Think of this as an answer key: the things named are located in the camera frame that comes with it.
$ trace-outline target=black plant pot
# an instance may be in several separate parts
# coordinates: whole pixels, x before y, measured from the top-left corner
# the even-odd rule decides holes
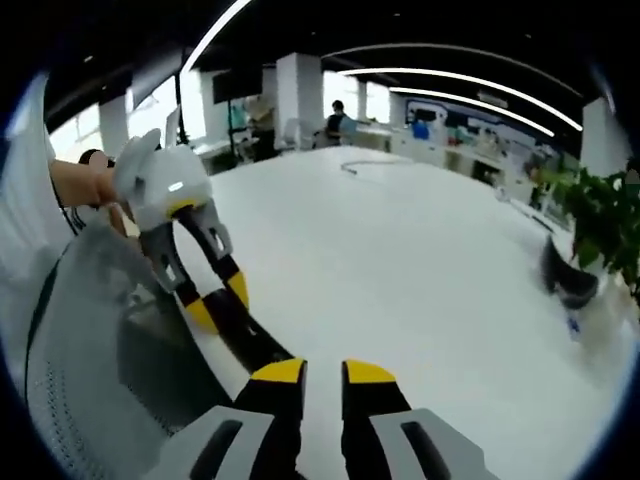
[[[557,292],[569,310],[583,308],[598,291],[598,277],[565,262],[550,235],[540,258],[540,271],[547,291]]]

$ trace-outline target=ceiling light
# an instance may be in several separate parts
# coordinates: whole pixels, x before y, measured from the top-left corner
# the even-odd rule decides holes
[[[184,63],[180,74],[184,74],[193,68],[193,65],[196,63],[196,60],[202,55],[202,52],[205,51],[207,46],[213,41],[213,39],[222,31],[224,27],[235,17],[240,11],[249,5],[251,0],[236,0],[236,2],[231,5],[226,12],[224,12],[218,20],[213,24],[213,26],[209,29],[209,31],[202,37],[202,40],[198,43],[196,48],[191,52],[189,58]]]
[[[342,75],[362,75],[362,74],[370,74],[370,73],[416,73],[419,75],[433,75],[436,77],[447,77],[447,78],[453,78],[455,80],[464,80],[466,82],[473,82],[480,85],[484,85],[486,87],[495,88],[496,90],[501,90],[505,93],[509,93],[511,95],[515,95],[516,97],[522,98],[523,100],[533,103],[534,105],[542,108],[543,110],[546,110],[552,115],[555,115],[559,119],[571,125],[573,128],[575,128],[579,132],[582,131],[582,125],[580,125],[578,122],[571,120],[569,117],[559,112],[558,110],[553,108],[551,105],[547,105],[546,103],[541,102],[537,98],[533,98],[531,95],[527,95],[526,93],[522,93],[518,90],[514,90],[513,88],[505,87],[504,85],[500,85],[499,83],[490,82],[489,80],[483,80],[481,78],[472,77],[469,75],[461,75],[459,73],[452,73],[452,72],[443,72],[440,70],[427,70],[424,68],[358,68],[355,70],[344,70],[339,73]]]
[[[558,80],[557,78],[549,75],[542,70],[532,67],[526,63],[520,62],[511,57],[505,57],[504,55],[498,55],[497,53],[487,52],[486,50],[480,50],[479,48],[471,48],[471,47],[462,47],[460,45],[446,45],[443,43],[425,43],[425,42],[399,42],[399,43],[379,43],[377,45],[365,45],[360,47],[351,47],[345,50],[338,50],[337,52],[325,53],[321,58],[330,58],[330,57],[338,57],[340,55],[345,55],[347,53],[354,52],[365,52],[369,50],[380,50],[380,49],[397,49],[397,48],[435,48],[441,50],[453,50],[454,52],[465,52],[465,53],[473,53],[474,55],[483,55],[485,57],[495,58],[502,62],[511,63],[512,65],[517,65],[520,68],[525,68],[530,72],[534,72],[538,75],[545,77],[547,80],[560,85],[562,88],[569,90],[571,93],[576,95],[577,97],[583,98],[584,95],[578,92],[575,88],[570,87],[566,83]]]
[[[555,134],[549,130],[548,128],[544,128],[542,125],[537,124],[529,120],[528,118],[524,118],[516,113],[510,112],[509,110],[505,110],[504,108],[496,107],[495,105],[491,105],[490,103],[481,102],[479,100],[474,100],[473,98],[461,97],[459,95],[452,95],[450,93],[443,92],[434,92],[433,90],[420,90],[418,88],[403,88],[403,87],[391,87],[389,90],[392,92],[398,93],[412,93],[414,95],[428,95],[431,97],[440,97],[447,98],[449,100],[454,100],[456,102],[469,103],[471,105],[475,105],[476,107],[486,108],[487,110],[493,110],[496,113],[500,113],[506,117],[511,117],[514,120],[518,120],[530,127],[535,128],[536,130],[540,130],[542,133],[546,133],[550,137],[555,136]]]

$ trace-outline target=cable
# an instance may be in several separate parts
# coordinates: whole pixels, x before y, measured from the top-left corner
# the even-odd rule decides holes
[[[352,165],[415,165],[413,160],[355,160],[352,162],[344,162],[340,164],[340,170],[357,175],[358,171],[354,168],[348,168]]]
[[[58,207],[60,208],[60,211],[62,211],[62,216],[67,221],[67,225],[69,225],[69,228],[71,229],[73,234],[77,237],[78,236],[78,231],[73,226],[73,223],[71,222],[71,220],[69,220],[69,216],[67,215],[67,210],[62,206],[62,201],[60,200],[60,196],[58,195],[58,191],[56,190],[56,186],[54,185],[53,181],[51,182],[51,186],[53,187],[53,194],[56,196],[56,201],[58,202]]]
[[[85,221],[82,220],[82,218],[80,217],[80,214],[78,213],[78,208],[77,207],[73,207],[71,209],[71,221],[75,224],[75,227],[78,229],[78,231],[83,230],[84,227],[87,226]]]

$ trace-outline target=white table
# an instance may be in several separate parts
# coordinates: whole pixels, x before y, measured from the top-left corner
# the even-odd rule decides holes
[[[340,169],[397,158],[336,147],[211,179],[253,316],[309,361],[301,473],[347,478],[340,362],[357,358],[482,447],[502,480],[569,478],[616,408],[633,337],[621,330],[596,374],[538,281],[547,231],[488,186],[429,165]],[[200,289],[215,288],[176,238]],[[247,374],[217,337],[192,331],[235,395]]]
[[[209,160],[212,157],[215,157],[222,151],[229,149],[231,146],[231,142],[229,139],[218,140],[217,142],[202,143],[198,145],[193,151],[196,155],[199,155],[203,160]]]

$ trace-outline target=black ceiling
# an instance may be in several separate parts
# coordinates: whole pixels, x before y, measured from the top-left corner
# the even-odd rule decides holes
[[[52,57],[46,103],[50,112],[58,114],[56,123],[95,101],[121,94],[142,62],[168,48],[190,52],[231,3],[111,0],[94,4],[92,13],[72,23],[64,48]],[[525,19],[516,12],[498,17],[463,5],[459,10],[443,5],[438,11],[432,3],[422,7],[406,1],[253,0],[218,35],[197,66],[226,69],[269,64],[298,51],[323,56],[325,68],[445,70],[515,88],[581,122],[582,106],[598,90],[582,37],[568,17],[548,12],[544,18],[529,15]],[[396,46],[359,49],[389,44]],[[477,93],[477,86],[429,76],[375,78],[389,85],[461,95],[475,88]],[[517,113],[559,133],[575,135],[575,130],[539,108],[513,97],[506,99]]]

